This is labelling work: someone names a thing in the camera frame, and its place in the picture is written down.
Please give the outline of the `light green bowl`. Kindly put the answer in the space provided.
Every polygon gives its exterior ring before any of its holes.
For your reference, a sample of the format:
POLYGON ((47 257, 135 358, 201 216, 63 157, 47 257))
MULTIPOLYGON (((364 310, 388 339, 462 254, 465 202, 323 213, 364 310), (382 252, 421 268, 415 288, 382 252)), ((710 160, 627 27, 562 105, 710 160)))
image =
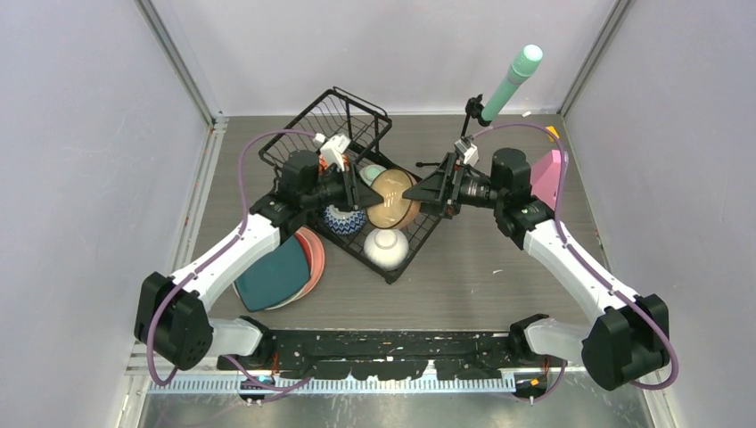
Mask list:
POLYGON ((373 181, 385 170, 386 168, 381 165, 369 164, 360 168, 358 174, 366 185, 371 186, 373 181))

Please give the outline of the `brown striped bowl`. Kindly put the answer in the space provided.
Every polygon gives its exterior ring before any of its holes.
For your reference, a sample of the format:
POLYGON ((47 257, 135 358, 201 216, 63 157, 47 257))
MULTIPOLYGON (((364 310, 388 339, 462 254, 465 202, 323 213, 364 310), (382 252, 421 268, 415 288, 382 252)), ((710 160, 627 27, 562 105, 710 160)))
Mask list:
POLYGON ((383 197, 383 202, 366 209, 368 221, 379 229, 407 227, 421 208, 420 202, 403 196, 415 184, 415 178, 403 169, 384 170, 371 184, 371 188, 383 197))

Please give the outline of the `red patterned bowl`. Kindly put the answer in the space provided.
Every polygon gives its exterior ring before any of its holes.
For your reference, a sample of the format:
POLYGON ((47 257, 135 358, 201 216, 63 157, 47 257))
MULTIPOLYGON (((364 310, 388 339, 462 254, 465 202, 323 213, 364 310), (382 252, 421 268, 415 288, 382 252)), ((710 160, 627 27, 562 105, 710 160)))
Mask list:
POLYGON ((367 216, 364 210, 347 212, 336 209, 334 205, 329 205, 324 209, 324 220, 335 234, 353 235, 366 225, 367 216))

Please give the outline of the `white blue-rimmed bowl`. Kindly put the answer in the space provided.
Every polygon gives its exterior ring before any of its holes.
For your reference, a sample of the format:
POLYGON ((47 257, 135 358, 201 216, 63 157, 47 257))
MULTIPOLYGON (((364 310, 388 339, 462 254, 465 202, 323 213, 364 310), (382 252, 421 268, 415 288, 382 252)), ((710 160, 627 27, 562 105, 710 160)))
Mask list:
POLYGON ((378 268, 391 271, 407 259, 409 243, 398 229, 374 229, 364 241, 363 252, 378 268))

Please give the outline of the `orange mug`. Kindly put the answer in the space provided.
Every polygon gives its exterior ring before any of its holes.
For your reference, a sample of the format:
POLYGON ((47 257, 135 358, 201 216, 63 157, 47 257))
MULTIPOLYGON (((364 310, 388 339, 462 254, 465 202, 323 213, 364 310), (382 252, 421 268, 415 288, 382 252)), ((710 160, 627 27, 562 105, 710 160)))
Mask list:
POLYGON ((321 172, 326 171, 331 165, 336 163, 333 151, 327 150, 319 154, 319 170, 321 172))

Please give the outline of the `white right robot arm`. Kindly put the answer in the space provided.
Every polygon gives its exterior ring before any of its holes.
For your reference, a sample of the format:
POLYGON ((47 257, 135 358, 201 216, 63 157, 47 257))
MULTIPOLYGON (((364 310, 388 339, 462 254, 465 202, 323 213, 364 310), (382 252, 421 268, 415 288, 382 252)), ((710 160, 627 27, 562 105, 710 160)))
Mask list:
POLYGON ((583 310, 586 326, 545 314, 511 324, 509 354, 517 364, 531 366, 542 356, 579 363, 608 391, 666 366, 677 372, 666 303, 626 286, 568 234, 554 210, 533 194, 523 152, 495 151, 487 176, 477 175, 458 152, 449 152, 403 196, 443 218, 464 205, 491 209, 498 230, 541 263, 583 310))

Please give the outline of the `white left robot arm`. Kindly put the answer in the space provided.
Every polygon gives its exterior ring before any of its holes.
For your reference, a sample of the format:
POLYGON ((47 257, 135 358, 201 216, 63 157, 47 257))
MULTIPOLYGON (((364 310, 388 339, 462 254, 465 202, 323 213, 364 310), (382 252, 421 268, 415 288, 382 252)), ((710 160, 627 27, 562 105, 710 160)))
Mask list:
POLYGON ((135 338, 150 356, 159 354, 178 370, 225 355, 239 356, 253 369, 266 367, 274 347, 263 339, 262 325, 213 319, 209 310, 242 273, 304 226, 310 212, 328 206, 361 210, 383 201, 355 171, 335 165, 321 169, 319 154, 293 152, 273 190, 252 205, 244 203, 245 215, 229 235, 173 274, 153 272, 144 279, 135 338))

